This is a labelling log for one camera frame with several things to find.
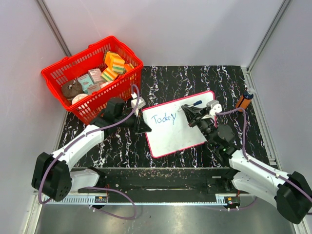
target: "marker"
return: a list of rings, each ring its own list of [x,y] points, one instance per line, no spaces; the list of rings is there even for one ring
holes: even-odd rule
[[[197,102],[194,102],[192,105],[189,105],[188,107],[197,106],[197,105],[202,104],[202,103],[203,103],[202,101],[197,101]]]

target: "red basket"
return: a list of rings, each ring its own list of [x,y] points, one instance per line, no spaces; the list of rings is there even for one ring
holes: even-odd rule
[[[126,63],[131,63],[135,68],[119,76],[111,84],[72,105],[62,94],[62,85],[87,74],[90,69],[99,68],[103,71],[107,67],[103,57],[108,50],[118,53]],[[89,124],[106,107],[106,103],[110,98],[119,97],[128,100],[131,97],[132,84],[136,84],[140,89],[142,69],[143,62],[135,56],[134,52],[117,38],[110,36],[89,45],[88,49],[70,58],[65,57],[43,69],[41,74],[46,80],[51,93],[61,102],[63,107],[67,111],[73,112],[83,123]]]

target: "black marble surface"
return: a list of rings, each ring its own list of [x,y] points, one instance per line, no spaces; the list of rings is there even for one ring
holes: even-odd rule
[[[245,81],[239,66],[148,66],[142,71],[142,96],[147,106],[212,90],[224,111],[234,109]],[[230,125],[241,144],[243,116],[240,113],[217,118],[218,124]],[[59,147],[67,144],[84,129],[84,124],[69,113]],[[246,151],[268,163],[257,120],[250,105],[247,108]],[[115,134],[91,149],[76,167],[219,167],[211,151],[197,146],[172,155],[152,158],[145,134],[135,135],[129,129],[118,128]]]

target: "purple cable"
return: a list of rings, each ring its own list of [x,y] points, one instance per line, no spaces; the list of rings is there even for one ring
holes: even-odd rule
[[[123,195],[125,198],[127,198],[132,203],[133,208],[135,210],[135,213],[131,217],[121,217],[121,216],[118,216],[116,214],[109,213],[107,211],[102,211],[102,210],[95,209],[95,208],[94,208],[94,210],[97,210],[99,212],[102,212],[104,214],[110,215],[110,216],[115,217],[115,218],[120,218],[120,219],[125,219],[125,220],[132,220],[132,219],[136,218],[137,206],[135,205],[135,203],[126,194],[122,193],[121,191],[118,191],[118,190],[115,190],[115,189],[98,188],[98,187],[85,187],[85,189],[97,189],[97,190],[104,190],[104,191],[111,191],[111,192],[119,193],[119,194]]]
[[[243,211],[243,210],[246,210],[246,209],[249,209],[250,207],[252,207],[252,206],[254,206],[255,205],[255,202],[257,201],[257,197],[255,197],[255,199],[252,201],[252,203],[250,203],[248,206],[244,206],[244,207],[242,207],[242,208],[240,208],[239,207],[239,210],[240,211]],[[237,209],[230,209],[230,210],[226,210],[226,209],[218,209],[218,208],[213,208],[213,207],[207,207],[207,206],[205,206],[204,207],[205,209],[208,209],[208,210],[213,210],[213,211],[239,211],[239,210],[237,210]]]
[[[246,154],[246,149],[245,149],[245,141],[246,141],[246,124],[247,124],[247,121],[246,121],[246,112],[245,112],[245,109],[241,108],[241,107],[238,107],[234,110],[231,110],[231,111],[227,111],[227,112],[222,112],[222,113],[216,113],[217,115],[219,116],[223,116],[223,115],[227,115],[227,114],[231,114],[231,113],[234,113],[236,111],[239,111],[241,110],[243,112],[243,115],[244,115],[244,126],[243,126],[243,140],[242,140],[242,151],[243,151],[243,155],[244,157],[247,159],[247,161],[249,161],[250,163],[252,163],[253,165],[261,168],[262,170],[270,173],[271,175],[273,176],[276,176],[276,173],[275,172],[272,172],[270,169],[267,169],[265,167],[263,167],[262,165],[260,165],[259,163],[257,162],[254,162],[252,159],[250,159],[247,154]],[[289,183],[290,185],[292,185],[294,188],[296,188],[300,193],[302,193],[303,196],[305,196],[310,202],[312,202],[312,198],[305,192],[303,191],[299,186],[295,185],[293,182],[291,182],[290,180],[286,179],[285,177],[279,175],[278,178],[281,178],[283,181]]]
[[[102,131],[102,130],[105,130],[105,129],[108,129],[108,128],[116,127],[117,125],[123,123],[123,122],[126,121],[128,118],[130,118],[130,116],[136,111],[136,108],[137,108],[138,103],[139,103],[139,98],[140,98],[140,91],[139,91],[138,87],[137,87],[135,84],[131,85],[131,92],[133,92],[133,87],[135,87],[135,89],[136,89],[137,101],[136,101],[136,105],[135,105],[134,109],[130,112],[130,114],[129,114],[128,116],[126,116],[124,119],[122,119],[121,121],[119,121],[119,122],[117,122],[117,123],[114,123],[114,124],[109,125],[109,126],[105,126],[105,127],[99,128],[99,129],[95,129],[95,130],[89,131],[89,132],[86,133],[86,135],[81,135],[81,136],[77,137],[75,140],[73,140],[73,142],[71,142],[71,143],[64,149],[64,152],[67,152],[67,151],[69,150],[70,147],[72,147],[74,144],[76,144],[76,143],[77,143],[79,140],[81,140],[82,138],[86,137],[88,134],[94,133],[94,132],[97,132],[97,131]],[[45,182],[45,180],[47,179],[47,176],[48,176],[48,174],[49,174],[51,168],[52,168],[53,165],[58,161],[58,159],[59,159],[61,156],[64,155],[64,152],[61,152],[61,153],[51,162],[51,164],[48,166],[48,168],[46,169],[46,171],[45,171],[45,173],[44,173],[44,175],[43,175],[43,177],[42,177],[42,181],[41,181],[41,184],[40,184],[40,186],[39,186],[39,192],[38,192],[38,201],[39,201],[39,203],[42,204],[42,205],[48,203],[48,202],[51,200],[51,198],[49,198],[49,199],[46,200],[46,201],[42,201],[42,198],[41,198],[41,197],[42,197],[42,189],[43,189],[44,182]],[[122,193],[122,192],[120,192],[120,191],[118,191],[118,193],[122,194],[124,197],[126,197],[127,199],[129,199],[129,197],[128,197],[126,194],[124,194],[124,193]],[[131,201],[131,203],[134,205],[134,208],[135,208],[135,215],[136,215],[136,207],[135,207],[135,204],[132,202],[132,200],[129,199],[129,201]]]

